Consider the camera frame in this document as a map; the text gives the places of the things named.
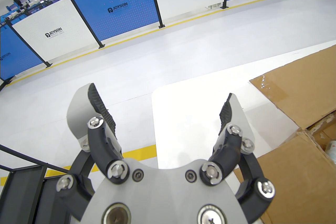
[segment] yellow floor line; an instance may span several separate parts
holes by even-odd
[[[238,5],[236,5],[236,6],[232,6],[232,7],[226,8],[226,9],[219,9],[219,10],[216,10],[216,11],[213,11],[213,12],[210,12],[210,13],[207,13],[207,14],[204,14],[204,15],[196,16],[196,17],[193,17],[193,18],[190,18],[190,19],[187,19],[187,20],[180,21],[180,22],[175,23],[175,24],[168,25],[168,26],[166,26],[166,27],[164,27],[164,28],[161,28],[161,29],[155,29],[155,30],[152,30],[152,31],[149,31],[149,32],[145,32],[145,33],[136,35],[136,36],[134,36],[134,37],[131,37],[131,38],[128,38],[128,39],[125,39],[125,40],[122,40],[122,41],[119,41],[119,42],[116,42],[116,43],[112,43],[112,44],[110,44],[110,45],[105,46],[105,47],[102,48],[102,49],[97,49],[97,50],[89,51],[89,52],[87,52],[87,53],[85,53],[85,54],[79,55],[79,56],[77,56],[77,57],[70,58],[70,59],[65,60],[65,61],[62,61],[62,62],[60,62],[60,63],[56,63],[56,64],[54,63],[54,64],[53,64],[51,67],[49,67],[49,68],[45,68],[45,69],[36,71],[36,72],[34,72],[34,73],[32,73],[32,74],[29,74],[29,75],[27,75],[27,76],[24,76],[24,77],[22,77],[22,78],[18,78],[18,79],[16,79],[16,80],[13,80],[13,81],[12,81],[9,85],[7,85],[7,86],[10,86],[10,85],[12,85],[12,84],[15,84],[15,83],[17,83],[17,82],[19,82],[19,81],[21,81],[21,80],[24,80],[24,79],[26,79],[26,78],[29,78],[29,77],[31,77],[31,76],[33,76],[33,75],[36,75],[36,74],[38,74],[38,73],[41,73],[41,72],[43,72],[43,71],[45,71],[45,70],[48,70],[48,69],[50,69],[50,68],[56,67],[56,66],[58,66],[58,65],[64,64],[64,63],[66,63],[66,62],[72,61],[72,60],[74,60],[74,59],[77,59],[77,58],[80,58],[80,57],[83,57],[83,56],[86,56],[86,55],[95,53],[95,52],[100,51],[100,50],[107,49],[107,48],[109,48],[109,47],[112,47],[112,46],[115,46],[115,45],[118,45],[118,44],[121,44],[121,43],[125,43],[125,42],[127,42],[127,41],[130,41],[130,40],[133,40],[133,39],[136,39],[136,38],[145,36],[145,35],[147,35],[147,34],[150,34],[150,33],[153,33],[153,32],[158,32],[158,31],[160,31],[160,30],[167,29],[167,28],[170,28],[170,27],[173,27],[173,26],[176,26],[176,25],[180,25],[180,24],[183,24],[183,23],[186,23],[186,22],[189,22],[189,21],[192,21],[192,20],[196,20],[196,19],[199,19],[199,18],[208,16],[208,15],[212,15],[212,14],[215,14],[215,13],[223,12],[223,11],[226,11],[226,10],[228,10],[228,9],[238,8],[238,7],[241,7],[241,6],[245,6],[245,5],[248,5],[248,4],[252,4],[252,3],[256,3],[256,2],[261,2],[261,1],[265,1],[265,0],[255,0],[255,1],[251,1],[251,2],[246,2],[246,3],[238,4]]]
[[[156,145],[151,145],[147,147],[143,147],[137,150],[129,151],[123,153],[124,158],[133,158],[136,160],[144,160],[148,158],[154,158],[156,157]],[[99,171],[97,165],[95,164],[93,168],[91,169],[91,172],[96,172]],[[52,170],[49,169],[47,170],[45,176],[46,177],[53,177],[53,176],[58,176],[58,175],[63,175],[64,173],[57,171],[57,170]],[[4,186],[5,182],[7,180],[7,177],[0,177],[0,186]]]

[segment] textured grip pad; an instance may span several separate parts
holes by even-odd
[[[116,128],[115,128],[115,122],[111,116],[111,114],[106,109],[101,97],[99,96],[99,93],[96,89],[95,84],[91,84],[89,86],[88,91],[88,98],[90,100],[91,105],[94,107],[94,110],[101,114],[104,120],[106,121],[106,124],[109,126],[111,131],[113,132],[114,136],[116,136]]]

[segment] silver mounting plate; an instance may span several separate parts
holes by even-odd
[[[215,205],[225,215],[226,223],[247,224],[245,215],[226,181],[206,186],[199,177],[203,163],[198,159],[176,169],[159,170],[126,158],[130,176],[125,183],[115,185],[104,179],[92,197],[81,224],[101,224],[104,212],[114,203],[125,204],[132,224],[195,224],[205,205]],[[136,169],[144,172],[140,182],[132,179]],[[194,170],[197,180],[186,180],[186,171]]]

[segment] white platform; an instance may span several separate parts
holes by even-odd
[[[209,159],[220,131],[219,113],[229,93],[237,95],[251,125],[256,157],[278,147],[298,126],[249,80],[335,44],[336,40],[318,44],[156,89],[152,106],[158,167],[172,169]],[[226,181],[233,192],[238,190],[233,173]]]
[[[66,111],[76,90],[94,82],[117,123],[123,151],[153,145],[155,89],[335,40],[335,6],[336,0],[251,3],[48,68],[0,92],[0,142],[54,165],[71,165],[80,148]],[[3,152],[0,159],[11,168],[30,165]],[[0,171],[0,177],[7,174]]]

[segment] blue panel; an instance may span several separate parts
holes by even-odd
[[[75,0],[99,40],[158,21],[154,0]]]
[[[0,44],[0,76],[4,80],[42,63],[7,25],[0,28]]]

